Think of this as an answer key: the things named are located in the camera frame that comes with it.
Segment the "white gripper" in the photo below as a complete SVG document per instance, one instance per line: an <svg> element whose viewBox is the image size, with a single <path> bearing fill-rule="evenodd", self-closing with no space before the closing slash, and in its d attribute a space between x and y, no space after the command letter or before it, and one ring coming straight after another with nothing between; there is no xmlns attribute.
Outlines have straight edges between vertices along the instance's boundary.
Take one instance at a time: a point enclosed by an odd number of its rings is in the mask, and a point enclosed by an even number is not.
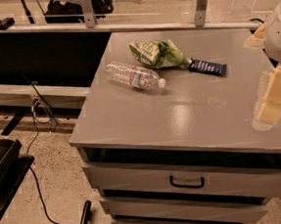
<svg viewBox="0 0 281 224"><path fill-rule="evenodd" d="M281 62L281 1L257 30L244 42L247 49L264 47L269 59ZM265 70L258 82L258 99L254 106L252 127L269 130L281 119L281 63Z"/></svg>

